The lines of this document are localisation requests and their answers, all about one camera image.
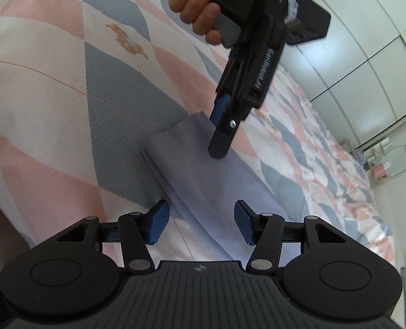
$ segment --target bed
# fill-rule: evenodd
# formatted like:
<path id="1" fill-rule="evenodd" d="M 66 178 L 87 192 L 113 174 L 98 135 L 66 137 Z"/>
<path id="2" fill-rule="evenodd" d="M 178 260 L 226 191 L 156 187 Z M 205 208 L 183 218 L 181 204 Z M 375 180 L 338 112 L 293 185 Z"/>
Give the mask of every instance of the bed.
<path id="1" fill-rule="evenodd" d="M 145 212 L 163 197 L 145 139 L 210 115 L 228 51 L 167 1 L 0 0 L 0 209 L 30 246 L 86 216 Z M 394 262 L 364 170 L 282 67 L 232 147 L 291 221 L 317 215 Z M 174 212 L 150 252 L 219 260 Z"/>

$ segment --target skin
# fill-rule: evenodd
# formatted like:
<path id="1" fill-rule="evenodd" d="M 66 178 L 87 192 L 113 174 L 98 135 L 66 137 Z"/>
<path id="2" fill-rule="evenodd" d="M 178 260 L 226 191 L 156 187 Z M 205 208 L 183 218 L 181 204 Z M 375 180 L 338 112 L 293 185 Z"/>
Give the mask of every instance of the skin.
<path id="1" fill-rule="evenodd" d="M 180 13 L 180 19 L 186 24 L 192 24 L 195 34 L 205 36 L 211 45 L 221 43 L 221 34 L 213 29 L 221 14 L 220 7 L 210 0 L 169 0 L 169 8 Z"/>

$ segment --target wrinkled bedding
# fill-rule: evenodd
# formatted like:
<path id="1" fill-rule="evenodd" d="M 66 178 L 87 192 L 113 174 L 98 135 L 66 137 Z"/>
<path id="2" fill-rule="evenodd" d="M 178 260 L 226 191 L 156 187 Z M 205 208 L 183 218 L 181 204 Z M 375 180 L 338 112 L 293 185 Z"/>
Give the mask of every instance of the wrinkled bedding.
<path id="1" fill-rule="evenodd" d="M 33 246 L 88 215 L 149 209 L 164 194 L 144 141 L 210 115 L 227 55 L 167 0 L 0 0 L 2 211 Z M 282 67 L 233 148 L 292 221 L 317 215 L 394 261 L 363 169 Z M 209 247 L 172 207 L 150 251 L 156 262 L 219 259 Z"/>

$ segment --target purple cloth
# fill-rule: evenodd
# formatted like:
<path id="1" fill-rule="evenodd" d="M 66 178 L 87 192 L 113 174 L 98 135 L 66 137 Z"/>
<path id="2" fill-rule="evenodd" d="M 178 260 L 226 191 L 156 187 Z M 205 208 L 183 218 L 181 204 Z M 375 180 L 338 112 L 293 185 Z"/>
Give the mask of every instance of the purple cloth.
<path id="1" fill-rule="evenodd" d="M 220 160 L 207 147 L 215 127 L 203 113 L 152 136 L 143 150 L 173 206 L 222 260 L 246 265 L 253 247 L 247 245 L 234 221 L 237 200 L 258 214 L 287 213 L 256 173 L 230 149 Z M 300 253 L 298 244 L 284 245 L 280 265 Z"/>

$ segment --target white logo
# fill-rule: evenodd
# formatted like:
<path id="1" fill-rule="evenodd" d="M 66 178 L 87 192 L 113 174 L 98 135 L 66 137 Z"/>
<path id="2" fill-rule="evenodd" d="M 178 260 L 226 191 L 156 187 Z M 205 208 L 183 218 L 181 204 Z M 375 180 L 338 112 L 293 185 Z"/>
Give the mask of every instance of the white logo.
<path id="1" fill-rule="evenodd" d="M 199 264 L 197 266 L 194 267 L 194 269 L 200 273 L 202 273 L 203 271 L 206 271 L 207 267 L 203 266 L 202 264 Z"/>

